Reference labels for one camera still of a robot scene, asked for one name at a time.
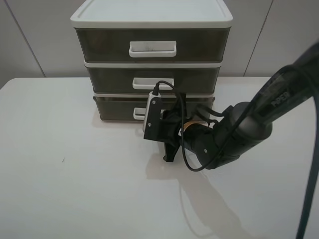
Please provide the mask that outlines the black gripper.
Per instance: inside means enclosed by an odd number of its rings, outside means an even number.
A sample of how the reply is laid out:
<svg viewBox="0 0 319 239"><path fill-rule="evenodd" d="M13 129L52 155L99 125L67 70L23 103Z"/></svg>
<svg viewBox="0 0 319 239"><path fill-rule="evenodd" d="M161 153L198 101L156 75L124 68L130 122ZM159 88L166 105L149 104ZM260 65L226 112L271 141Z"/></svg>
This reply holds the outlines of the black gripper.
<svg viewBox="0 0 319 239"><path fill-rule="evenodd" d="M163 142L165 162L174 162L180 147L181 132L192 124L197 123L187 116L186 94L181 93L176 97L169 110L163 109L162 97L157 100L157 105L151 108L151 118L144 132L144 139Z"/></svg>

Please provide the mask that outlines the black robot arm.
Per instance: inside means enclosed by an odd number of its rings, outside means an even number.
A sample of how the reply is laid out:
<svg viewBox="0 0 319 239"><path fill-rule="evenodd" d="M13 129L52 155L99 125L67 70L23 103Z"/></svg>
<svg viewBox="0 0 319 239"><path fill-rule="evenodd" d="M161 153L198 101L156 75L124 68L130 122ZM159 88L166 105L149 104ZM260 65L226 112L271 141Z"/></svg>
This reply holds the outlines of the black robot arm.
<svg viewBox="0 0 319 239"><path fill-rule="evenodd" d="M164 160L189 150L200 170L215 169L237 160L266 140L272 123L309 98L319 99L319 46L314 44L293 64L278 70L249 102L218 113L198 104L187 112L185 94L176 92L169 110L162 108L159 84L150 92L144 119L144 138L164 143Z"/></svg>

